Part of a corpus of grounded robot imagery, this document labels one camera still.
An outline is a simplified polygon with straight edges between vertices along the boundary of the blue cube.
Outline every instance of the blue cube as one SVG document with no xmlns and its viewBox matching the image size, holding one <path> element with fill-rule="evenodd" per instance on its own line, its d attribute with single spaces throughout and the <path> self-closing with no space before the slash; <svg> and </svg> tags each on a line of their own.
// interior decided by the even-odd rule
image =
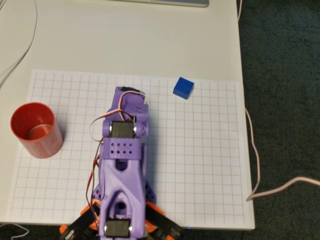
<svg viewBox="0 0 320 240">
<path fill-rule="evenodd" d="M 173 94 L 183 99 L 188 99 L 193 86 L 194 83 L 192 81 L 188 81 L 187 79 L 180 77 L 173 89 Z"/>
</svg>

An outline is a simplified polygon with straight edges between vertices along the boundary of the white cable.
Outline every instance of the white cable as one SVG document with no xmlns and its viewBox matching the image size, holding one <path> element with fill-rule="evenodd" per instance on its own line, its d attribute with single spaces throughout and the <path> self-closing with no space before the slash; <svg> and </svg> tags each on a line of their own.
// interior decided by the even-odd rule
<svg viewBox="0 0 320 240">
<path fill-rule="evenodd" d="M 28 48 L 25 50 L 25 52 L 23 53 L 23 55 L 21 57 L 18 58 L 17 61 L 15 61 L 12 65 L 10 65 L 1 75 L 0 75 L 0 79 L 1 77 L 11 69 L 11 71 L 8 73 L 8 75 L 0 82 L 0 89 L 3 86 L 3 84 L 5 83 L 6 79 L 9 77 L 9 75 L 11 74 L 11 72 L 19 65 L 19 63 L 24 59 L 24 57 L 27 55 L 27 53 L 29 52 L 29 49 L 31 48 L 32 43 L 34 42 L 35 39 L 35 35 L 36 35 L 36 29 L 37 29 L 37 23 L 38 23 L 38 8 L 37 8 L 37 3 L 36 0 L 33 0 L 34 2 L 34 6 L 35 6 L 35 23 L 34 23 L 34 29 L 33 29 L 33 36 L 31 39 L 31 42 L 28 46 Z"/>
<path fill-rule="evenodd" d="M 142 96 L 146 96 L 144 92 L 136 92 L 136 91 L 125 91 L 124 93 L 121 94 L 120 98 L 119 98 L 119 103 L 118 103 L 118 109 L 122 109 L 122 101 L 123 101 L 123 97 L 126 95 L 126 94 L 137 94 L 137 95 L 142 95 Z M 122 119 L 122 121 L 125 121 L 123 115 L 121 114 L 121 112 L 119 112 L 120 114 L 120 117 Z"/>
<path fill-rule="evenodd" d="M 238 22 L 239 22 L 239 20 L 240 20 L 241 11 L 242 11 L 242 1 L 243 1 L 243 0 L 240 0 L 239 13 L 238 13 Z"/>
<path fill-rule="evenodd" d="M 251 121 L 251 118 L 250 118 L 250 115 L 249 115 L 249 112 L 248 112 L 247 109 L 245 109 L 245 114 L 246 114 L 246 116 L 248 118 L 248 121 L 249 121 L 250 134 L 251 134 L 251 144 L 252 144 L 252 147 L 253 147 L 254 152 L 255 152 L 256 168 L 257 168 L 256 185 L 255 185 L 254 189 L 252 190 L 251 194 L 247 197 L 247 199 L 246 199 L 247 201 L 250 201 L 250 200 L 252 200 L 254 198 L 258 198 L 258 197 L 263 197 L 263 196 L 279 193 L 282 190 L 286 189 L 287 187 L 289 187 L 292 184 L 294 184 L 296 182 L 299 182 L 299 181 L 307 182 L 307 183 L 314 184 L 314 185 L 317 185 L 317 186 L 320 187 L 320 181 L 318 181 L 318 180 L 314 180 L 312 178 L 304 177 L 304 176 L 296 176 L 295 178 L 291 179 L 290 181 L 286 182 L 285 184 L 283 184 L 280 187 L 277 187 L 275 189 L 271 189 L 271 190 L 268 190 L 268 191 L 263 191 L 263 192 L 256 193 L 256 191 L 257 191 L 257 189 L 259 187 L 260 178 L 261 178 L 260 177 L 260 158 L 259 158 L 259 154 L 258 154 L 256 145 L 255 145 L 254 130 L 253 130 L 253 127 L 252 127 L 252 121 Z"/>
<path fill-rule="evenodd" d="M 7 0 L 1 0 L 0 1 L 0 10 L 4 7 L 4 5 L 6 4 Z"/>
<path fill-rule="evenodd" d="M 111 115 L 111 114 L 114 114 L 114 113 L 116 113 L 116 112 L 119 112 L 119 114 L 120 114 L 120 113 L 124 113 L 124 114 L 126 114 L 126 115 L 128 116 L 129 119 L 131 119 L 131 117 L 130 117 L 126 112 L 124 112 L 124 111 L 121 109 L 121 107 L 122 107 L 121 105 L 122 105 L 122 101 L 123 101 L 124 95 L 125 95 L 125 94 L 130 94 L 130 93 L 132 93 L 132 94 L 138 94 L 138 95 L 142 95 L 142 96 L 146 96 L 145 93 L 143 93 L 143 92 L 136 92 L 136 91 L 131 91 L 131 90 L 125 91 L 124 93 L 122 93 L 121 96 L 120 96 L 120 98 L 119 98 L 118 109 L 112 110 L 112 111 L 107 112 L 107 113 L 105 113 L 105 114 L 103 114 L 103 115 L 101 115 L 101 116 L 96 117 L 96 118 L 93 119 L 92 122 L 89 124 L 88 130 L 89 130 L 89 134 L 90 134 L 92 140 L 94 140 L 94 141 L 96 141 L 96 142 L 100 142 L 100 141 L 101 141 L 101 140 L 99 140 L 99 139 L 95 139 L 94 136 L 93 136 L 93 134 L 92 134 L 92 132 L 91 132 L 91 127 L 92 127 L 92 125 L 93 125 L 94 122 L 97 121 L 98 119 L 105 118 L 105 117 L 107 117 L 107 116 L 109 116 L 109 115 Z M 121 119 L 122 119 L 123 121 L 125 121 L 125 119 L 124 119 L 124 117 L 123 117 L 122 114 L 120 114 L 120 117 L 121 117 Z"/>
<path fill-rule="evenodd" d="M 25 230 L 25 233 L 24 233 L 24 234 L 21 234 L 21 235 L 18 235 L 18 236 L 12 236 L 12 237 L 11 237 L 11 240 L 17 239 L 17 238 L 22 238 L 22 237 L 26 236 L 26 235 L 30 232 L 30 231 L 29 231 L 28 229 L 26 229 L 25 227 L 23 227 L 23 226 L 21 226 L 21 225 L 19 225 L 19 224 L 15 224 L 15 223 L 4 223 L 4 224 L 1 224 L 1 225 L 0 225 L 0 228 L 2 228 L 3 226 L 6 226 L 6 225 L 15 225 L 15 226 L 17 226 L 17 227 Z"/>
<path fill-rule="evenodd" d="M 95 119 L 92 120 L 92 122 L 89 124 L 89 134 L 90 134 L 91 138 L 92 138 L 94 141 L 96 141 L 96 142 L 101 142 L 101 140 L 95 139 L 94 136 L 93 136 L 93 134 L 91 133 L 91 126 L 94 124 L 94 122 L 97 121 L 97 120 L 99 120 L 99 119 L 102 119 L 102 118 L 105 118 L 105 117 L 107 117 L 107 116 L 110 116 L 110 115 L 112 115 L 112 114 L 114 114 L 114 113 L 117 113 L 117 112 L 123 112 L 124 114 L 126 114 L 126 115 L 128 116 L 128 118 L 130 118 L 130 115 L 128 115 L 128 113 L 122 111 L 122 109 L 115 109 L 115 110 L 109 111 L 109 112 L 107 112 L 107 113 L 105 113 L 105 114 L 102 114 L 101 116 L 98 116 L 98 117 L 96 117 Z"/>
</svg>

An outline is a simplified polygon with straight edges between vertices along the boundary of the red plastic cup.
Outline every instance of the red plastic cup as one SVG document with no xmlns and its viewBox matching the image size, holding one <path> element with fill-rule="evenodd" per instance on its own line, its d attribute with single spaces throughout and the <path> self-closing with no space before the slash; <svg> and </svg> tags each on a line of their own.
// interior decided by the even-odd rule
<svg viewBox="0 0 320 240">
<path fill-rule="evenodd" d="M 40 102 L 20 106 L 11 117 L 11 130 L 27 151 L 39 159 L 55 155 L 63 137 L 52 110 Z"/>
</svg>

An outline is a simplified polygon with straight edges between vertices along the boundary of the dark carpet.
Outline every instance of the dark carpet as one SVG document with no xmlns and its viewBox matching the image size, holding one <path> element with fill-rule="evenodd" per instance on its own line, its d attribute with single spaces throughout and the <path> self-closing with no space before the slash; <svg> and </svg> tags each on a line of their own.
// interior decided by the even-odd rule
<svg viewBox="0 0 320 240">
<path fill-rule="evenodd" d="M 244 0 L 239 23 L 245 104 L 261 158 L 258 192 L 293 177 L 320 179 L 320 1 Z M 252 185 L 256 159 L 249 147 Z M 320 188 L 296 183 L 254 200 L 243 240 L 319 240 Z M 57 226 L 28 226 L 25 240 L 56 240 Z M 0 239 L 23 233 L 14 226 Z M 241 240 L 242 231 L 188 230 L 186 240 Z"/>
</svg>

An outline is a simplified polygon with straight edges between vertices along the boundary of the white grid mat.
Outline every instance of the white grid mat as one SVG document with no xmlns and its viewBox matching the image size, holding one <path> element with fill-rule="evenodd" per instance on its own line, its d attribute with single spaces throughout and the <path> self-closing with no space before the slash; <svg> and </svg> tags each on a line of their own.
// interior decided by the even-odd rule
<svg viewBox="0 0 320 240">
<path fill-rule="evenodd" d="M 64 142 L 47 159 L 19 145 L 6 220 L 68 224 L 79 217 L 97 149 L 88 124 L 111 107 L 116 86 L 128 86 L 146 93 L 147 177 L 165 215 L 183 227 L 252 228 L 239 85 L 190 79 L 194 89 L 184 100 L 172 94 L 177 80 L 34 70 L 27 100 L 50 106 Z M 102 120 L 93 132 L 101 137 Z"/>
</svg>

